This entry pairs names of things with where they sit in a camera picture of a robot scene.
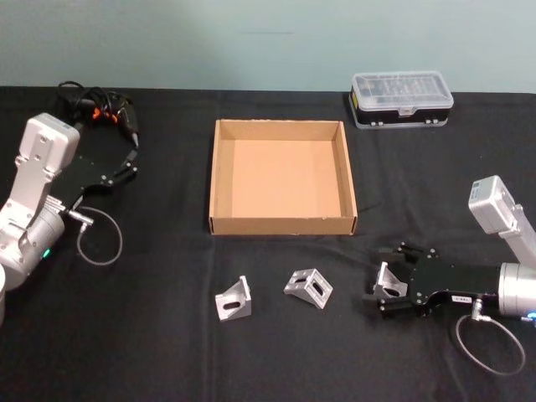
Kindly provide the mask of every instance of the white robotic arm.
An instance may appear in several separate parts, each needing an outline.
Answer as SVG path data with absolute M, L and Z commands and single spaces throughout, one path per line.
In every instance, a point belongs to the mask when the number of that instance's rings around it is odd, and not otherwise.
M 499 234 L 519 260 L 503 263 L 499 309 L 503 315 L 536 319 L 536 233 L 499 176 L 476 181 L 469 209 L 487 234 Z
M 0 210 L 0 323 L 4 290 L 20 286 L 64 232 L 65 207 L 49 190 L 73 160 L 79 139 L 76 129 L 46 113 L 26 124 L 15 158 L 17 176 Z M 67 214 L 93 223 L 75 211 Z

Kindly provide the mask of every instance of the metal bracket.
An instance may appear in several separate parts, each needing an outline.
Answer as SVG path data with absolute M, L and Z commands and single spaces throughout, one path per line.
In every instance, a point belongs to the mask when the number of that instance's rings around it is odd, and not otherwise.
M 331 296 L 333 287 L 316 269 L 296 271 L 283 292 L 305 300 L 317 308 L 324 308 Z
M 215 300 L 221 322 L 251 315 L 250 287 L 245 276 L 241 276 L 225 293 L 216 295 Z
M 374 295 L 379 297 L 399 297 L 406 296 L 408 293 L 408 284 L 393 275 L 389 270 L 387 262 L 382 262 L 379 269 L 378 280 L 374 285 Z

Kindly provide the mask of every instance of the label sticker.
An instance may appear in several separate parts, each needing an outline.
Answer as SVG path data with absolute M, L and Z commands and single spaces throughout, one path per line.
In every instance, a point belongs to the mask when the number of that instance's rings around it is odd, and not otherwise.
M 471 197 L 469 197 L 469 199 L 477 199 L 477 198 L 478 198 L 478 195 L 480 195 L 480 188 L 479 188 L 479 187 L 475 187 L 475 188 L 471 191 Z
M 466 304 L 472 303 L 472 299 L 467 296 L 453 296 L 452 301 L 455 303 L 466 303 Z
M 355 95 L 355 92 L 352 91 L 352 102 L 353 102 L 353 108 L 358 108 L 358 97 Z

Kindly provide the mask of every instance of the open cardboard box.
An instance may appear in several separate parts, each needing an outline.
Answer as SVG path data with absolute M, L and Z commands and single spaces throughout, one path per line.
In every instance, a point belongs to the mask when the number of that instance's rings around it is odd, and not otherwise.
M 214 235 L 352 235 L 357 223 L 341 121 L 218 120 Z

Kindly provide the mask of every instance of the robotic arm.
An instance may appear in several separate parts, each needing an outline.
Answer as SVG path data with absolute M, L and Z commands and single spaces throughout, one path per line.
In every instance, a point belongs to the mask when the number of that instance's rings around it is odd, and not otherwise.
M 472 185 L 469 209 L 487 234 L 505 239 L 519 260 L 503 263 L 498 282 L 501 314 L 536 319 L 536 233 L 499 176 Z
M 484 308 L 536 324 L 536 233 L 499 176 L 473 183 L 469 209 L 487 234 L 505 239 L 519 263 L 501 266 L 455 265 L 444 262 L 436 250 L 406 243 L 396 250 L 382 250 L 382 264 L 373 293 L 363 301 L 383 317 L 416 314 L 427 316 L 443 304 L 467 304 L 471 314 L 460 317 L 456 335 L 463 351 L 485 370 L 499 375 L 516 374 L 524 366 L 521 343 L 500 322 L 482 315 Z M 518 346 L 522 362 L 510 373 L 489 368 L 463 344 L 460 325 L 470 317 L 500 327 Z
M 93 223 L 49 195 L 52 182 L 73 160 L 79 139 L 75 128 L 46 113 L 26 124 L 15 158 L 17 176 L 0 210 L 0 266 L 7 290 L 20 286 L 63 234 L 64 214 Z

